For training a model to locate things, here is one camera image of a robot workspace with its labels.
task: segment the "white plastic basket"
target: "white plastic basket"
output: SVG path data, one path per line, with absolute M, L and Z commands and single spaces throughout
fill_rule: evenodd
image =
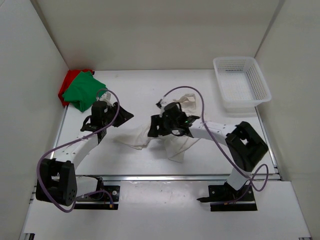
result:
M 217 57 L 213 65 L 226 109 L 247 109 L 271 100 L 266 80 L 253 57 Z

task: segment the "green cloth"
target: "green cloth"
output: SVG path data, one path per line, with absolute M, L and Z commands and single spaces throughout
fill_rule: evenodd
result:
M 72 81 L 62 97 L 64 101 L 72 103 L 76 109 L 84 112 L 96 101 L 98 90 L 105 89 L 106 85 L 94 79 L 90 71 L 81 71 Z

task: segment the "white wall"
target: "white wall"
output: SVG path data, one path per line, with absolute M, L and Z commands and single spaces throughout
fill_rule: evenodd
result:
M 254 57 L 279 0 L 32 0 L 67 65 L 211 69 Z
M 19 238 L 68 68 L 29 0 L 0 6 L 0 239 Z
M 320 239 L 320 1 L 287 0 L 256 59 L 272 94 L 259 110 L 280 171 Z

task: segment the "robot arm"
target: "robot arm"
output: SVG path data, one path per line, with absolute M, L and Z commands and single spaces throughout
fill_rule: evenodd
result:
M 227 125 L 208 121 L 206 125 L 216 141 L 229 148 L 238 168 L 238 170 L 232 169 L 225 183 L 226 188 L 234 192 L 240 191 L 248 181 L 245 176 L 251 175 L 255 166 L 267 153 L 268 146 L 248 122 L 242 121 L 239 125 Z M 148 136 L 155 138 L 158 135 L 168 134 L 213 140 L 202 120 L 198 116 L 187 116 L 176 102 L 166 105 L 161 116 L 151 116 Z
M 84 120 L 81 132 L 77 138 L 81 139 L 105 127 L 115 117 L 117 108 L 117 102 L 113 105 L 105 101 L 94 102 L 91 107 L 91 115 Z M 113 126 L 119 127 L 132 117 L 131 113 L 120 106 L 119 114 L 113 122 Z M 102 130 L 96 135 L 69 145 L 55 158 L 45 158 L 41 162 L 41 179 L 46 190 L 57 203 L 70 206 L 77 197 L 101 189 L 103 186 L 101 178 L 90 175 L 76 177 L 75 172 L 81 161 L 101 142 L 106 133 L 106 130 Z M 35 196 L 39 201 L 51 202 L 39 183 L 36 186 Z

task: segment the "white cloth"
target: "white cloth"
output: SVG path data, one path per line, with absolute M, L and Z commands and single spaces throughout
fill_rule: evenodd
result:
M 195 94 L 187 93 L 179 100 L 174 99 L 173 101 L 180 103 L 182 110 L 187 115 L 200 115 Z M 150 125 L 150 122 L 143 124 L 129 133 L 116 136 L 114 139 L 134 149 L 142 150 L 154 139 L 153 137 L 148 137 Z M 172 134 L 159 136 L 158 138 L 163 140 L 168 159 L 179 163 L 183 162 L 185 151 L 199 140 L 198 138 L 175 136 Z

